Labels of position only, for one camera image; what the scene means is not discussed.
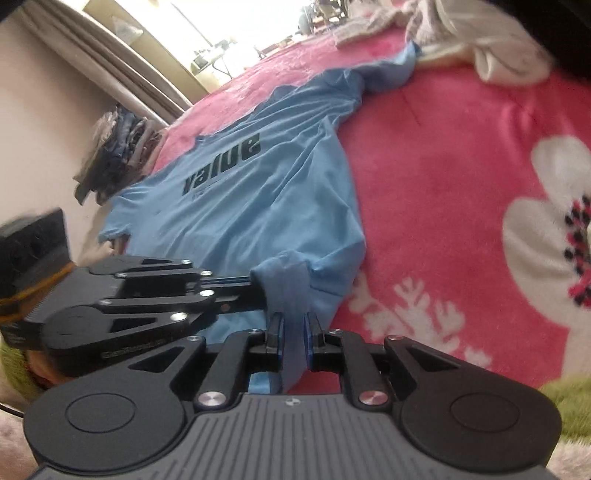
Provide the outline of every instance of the pink cloth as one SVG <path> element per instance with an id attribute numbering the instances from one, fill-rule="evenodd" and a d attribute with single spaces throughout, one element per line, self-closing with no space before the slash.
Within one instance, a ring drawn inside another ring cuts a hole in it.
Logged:
<path id="1" fill-rule="evenodd" d="M 341 50 L 323 37 L 279 52 L 195 105 L 157 168 L 278 85 L 400 47 L 390 31 Z M 468 67 L 417 71 L 402 89 L 366 96 L 339 138 L 368 253 L 333 327 L 374 342 L 411 336 L 535 387 L 591 373 L 591 310 L 569 297 L 578 276 L 563 221 L 568 202 L 591 194 L 590 105 L 591 89 L 559 74 L 507 89 Z M 329 374 L 306 374 L 294 391 L 336 388 Z"/>

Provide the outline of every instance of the round black pad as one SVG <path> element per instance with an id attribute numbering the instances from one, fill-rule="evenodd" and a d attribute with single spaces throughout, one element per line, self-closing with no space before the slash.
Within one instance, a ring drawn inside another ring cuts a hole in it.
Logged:
<path id="1" fill-rule="evenodd" d="M 125 427 L 135 415 L 135 403 L 121 395 L 97 393 L 74 400 L 66 418 L 75 429 L 107 433 Z"/>
<path id="2" fill-rule="evenodd" d="M 24 430 L 37 460 L 98 474 L 152 459 L 184 422 L 158 374 L 108 368 L 47 391 L 27 410 Z"/>
<path id="3" fill-rule="evenodd" d="M 498 395 L 473 393 L 452 404 L 452 415 L 468 429 L 494 433 L 515 425 L 519 420 L 519 409 Z"/>
<path id="4" fill-rule="evenodd" d="M 533 388 L 458 370 L 426 374 L 402 404 L 400 420 L 407 437 L 432 458 L 492 474 L 544 464 L 561 430 L 558 411 Z"/>

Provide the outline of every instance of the white snowflake pattern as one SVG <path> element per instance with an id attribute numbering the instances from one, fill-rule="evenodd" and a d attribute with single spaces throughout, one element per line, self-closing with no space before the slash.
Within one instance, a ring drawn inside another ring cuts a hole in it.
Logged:
<path id="1" fill-rule="evenodd" d="M 437 300 L 431 308 L 431 297 L 422 280 L 405 278 L 394 287 L 400 302 L 388 308 L 369 292 L 367 278 L 360 272 L 353 286 L 349 310 L 363 316 L 372 340 L 386 335 L 404 335 L 449 355 L 464 358 L 471 364 L 486 368 L 492 358 L 470 345 L 460 348 L 458 334 L 466 324 L 464 314 L 451 301 Z"/>

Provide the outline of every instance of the white flower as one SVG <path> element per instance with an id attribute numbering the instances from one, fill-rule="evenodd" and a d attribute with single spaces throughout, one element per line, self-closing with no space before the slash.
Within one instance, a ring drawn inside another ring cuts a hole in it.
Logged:
<path id="1" fill-rule="evenodd" d="M 570 329 L 563 375 L 591 372 L 591 309 L 578 307 L 569 287 L 579 276 L 564 258 L 564 216 L 574 200 L 591 194 L 591 152 L 578 138 L 540 141 L 531 161 L 548 199 L 518 198 L 503 220 L 503 248 L 513 279 L 529 303 Z"/>

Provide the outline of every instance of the white wall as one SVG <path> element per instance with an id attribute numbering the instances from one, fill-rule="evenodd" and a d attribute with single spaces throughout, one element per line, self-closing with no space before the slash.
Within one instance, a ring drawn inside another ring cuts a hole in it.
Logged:
<path id="1" fill-rule="evenodd" d="M 61 207 L 75 260 L 97 212 L 73 192 L 92 125 L 114 101 L 14 17 L 0 23 L 0 223 Z"/>

